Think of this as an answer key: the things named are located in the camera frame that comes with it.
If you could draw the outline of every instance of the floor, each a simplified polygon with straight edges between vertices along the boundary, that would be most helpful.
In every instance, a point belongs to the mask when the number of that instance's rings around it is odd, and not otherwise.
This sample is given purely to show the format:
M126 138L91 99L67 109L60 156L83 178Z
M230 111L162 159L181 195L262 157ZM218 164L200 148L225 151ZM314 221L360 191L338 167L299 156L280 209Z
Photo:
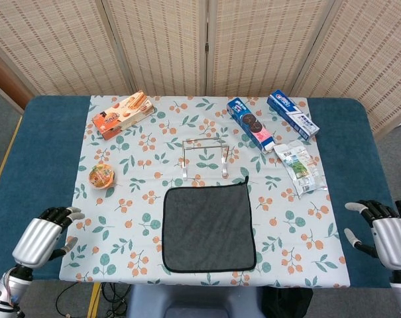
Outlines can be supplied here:
M0 97L0 165L19 119L12 107ZM401 127L377 143L381 161L394 200L401 199ZM26 292L21 306L27 317L60 317L54 303L58 294L71 283L35 281ZM63 313L86 317L91 284L77 284L58 303ZM101 297L98 317L105 317L109 304ZM396 317L397 308L390 290L330 289L315 290L307 318L387 318Z

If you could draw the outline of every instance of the silver robot hand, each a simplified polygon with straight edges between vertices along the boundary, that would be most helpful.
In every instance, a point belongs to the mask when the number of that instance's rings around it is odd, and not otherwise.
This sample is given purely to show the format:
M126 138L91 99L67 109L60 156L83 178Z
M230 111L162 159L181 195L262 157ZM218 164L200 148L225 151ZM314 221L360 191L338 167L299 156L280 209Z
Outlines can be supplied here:
M32 283L32 270L71 251L77 238L62 248L54 246L74 220L84 217L76 207L51 207L29 223L13 251L17 265L0 279L0 318L25 316L18 304Z
M359 212L371 227L374 246L363 244L350 229L345 229L352 246L392 270L390 285L396 296L401 315L401 217L390 207L376 201L346 203L346 209Z

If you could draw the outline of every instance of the oreo box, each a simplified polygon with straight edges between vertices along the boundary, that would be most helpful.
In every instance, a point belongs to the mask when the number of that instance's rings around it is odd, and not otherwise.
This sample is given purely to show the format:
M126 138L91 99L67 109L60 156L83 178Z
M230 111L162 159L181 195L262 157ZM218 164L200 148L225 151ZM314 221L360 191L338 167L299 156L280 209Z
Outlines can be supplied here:
M307 140L319 131L319 127L306 117L296 104L279 89L269 95L268 105L272 107L303 139Z
M227 110L262 152L272 151L275 145L272 135L238 97L228 102Z

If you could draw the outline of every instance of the gray cloth with black border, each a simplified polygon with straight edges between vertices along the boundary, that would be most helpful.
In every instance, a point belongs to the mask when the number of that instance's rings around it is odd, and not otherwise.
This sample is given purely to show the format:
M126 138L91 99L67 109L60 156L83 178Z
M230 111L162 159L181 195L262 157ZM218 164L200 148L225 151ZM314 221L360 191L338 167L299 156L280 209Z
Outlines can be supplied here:
M228 272L256 266L251 204L243 183L166 192L162 257L171 272Z

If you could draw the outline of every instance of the toothpaste box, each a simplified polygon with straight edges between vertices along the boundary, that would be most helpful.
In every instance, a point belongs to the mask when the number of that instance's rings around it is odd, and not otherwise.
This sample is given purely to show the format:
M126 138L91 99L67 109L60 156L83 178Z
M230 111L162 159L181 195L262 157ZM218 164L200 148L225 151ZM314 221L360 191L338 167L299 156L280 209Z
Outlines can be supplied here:
M303 139L307 140L319 131L319 127L307 118L306 115L297 108L296 104L279 89L269 95L267 103L284 118Z
M143 120L153 111L153 104L142 91L138 91L97 114L92 121L103 138L108 140Z
M272 135L238 97L228 102L227 110L259 149L265 153L272 151L275 145Z

